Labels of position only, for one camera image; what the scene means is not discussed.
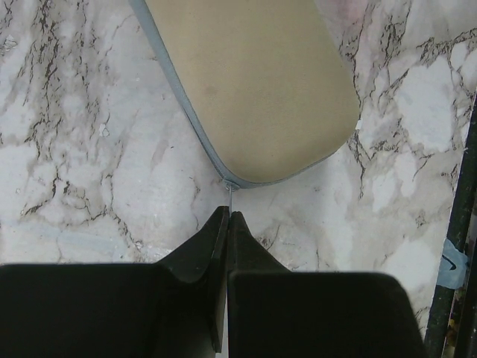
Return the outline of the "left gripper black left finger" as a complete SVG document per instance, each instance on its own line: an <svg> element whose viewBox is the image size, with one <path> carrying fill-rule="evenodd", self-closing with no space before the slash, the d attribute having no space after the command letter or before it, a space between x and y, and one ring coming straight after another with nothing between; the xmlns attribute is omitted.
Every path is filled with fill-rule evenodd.
<svg viewBox="0 0 477 358"><path fill-rule="evenodd" d="M156 263L1 267L3 357L213 357L228 209Z"/></svg>

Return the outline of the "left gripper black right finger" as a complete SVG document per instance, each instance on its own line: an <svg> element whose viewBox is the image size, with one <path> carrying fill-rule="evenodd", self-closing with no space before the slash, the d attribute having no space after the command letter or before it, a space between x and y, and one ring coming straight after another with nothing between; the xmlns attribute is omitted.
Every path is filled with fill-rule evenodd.
<svg viewBox="0 0 477 358"><path fill-rule="evenodd" d="M424 357L399 282L376 272L293 272L251 235L244 216L228 233L231 357Z"/></svg>

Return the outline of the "beige zippered umbrella case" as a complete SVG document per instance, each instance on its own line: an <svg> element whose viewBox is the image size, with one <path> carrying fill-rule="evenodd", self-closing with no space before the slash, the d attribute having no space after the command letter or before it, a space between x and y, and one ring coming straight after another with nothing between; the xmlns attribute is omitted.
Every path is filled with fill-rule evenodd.
<svg viewBox="0 0 477 358"><path fill-rule="evenodd" d="M228 192L288 180L353 134L360 103L314 1L132 1Z"/></svg>

